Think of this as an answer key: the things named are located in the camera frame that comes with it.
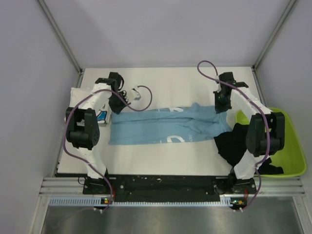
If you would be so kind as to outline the light blue t shirt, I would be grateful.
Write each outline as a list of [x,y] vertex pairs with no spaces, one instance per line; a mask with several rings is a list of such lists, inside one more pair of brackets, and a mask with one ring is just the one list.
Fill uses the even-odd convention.
[[112,117],[111,145],[187,143],[212,140],[231,131],[226,113],[214,106],[193,103],[190,107],[128,112]]

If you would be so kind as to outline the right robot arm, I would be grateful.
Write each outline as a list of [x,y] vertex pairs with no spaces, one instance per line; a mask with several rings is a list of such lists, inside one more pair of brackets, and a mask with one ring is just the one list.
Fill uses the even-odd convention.
[[236,123],[232,131],[214,139],[219,155],[232,167],[226,185],[231,192],[239,193],[256,170],[284,148],[285,116],[263,105],[246,83],[234,79],[232,72],[225,72],[218,79],[219,88],[214,92],[216,112],[223,114],[235,104],[249,122]]

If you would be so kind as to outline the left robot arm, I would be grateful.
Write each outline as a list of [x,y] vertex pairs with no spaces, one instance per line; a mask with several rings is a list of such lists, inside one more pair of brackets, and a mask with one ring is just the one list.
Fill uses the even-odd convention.
[[87,96],[66,110],[66,140],[78,150],[87,167],[87,175],[95,179],[94,188],[99,193],[109,191],[111,182],[105,178],[107,171],[96,149],[100,138],[98,116],[105,114],[103,121],[111,113],[119,114],[125,107],[127,92],[122,90],[123,77],[110,72],[108,78],[98,78]]

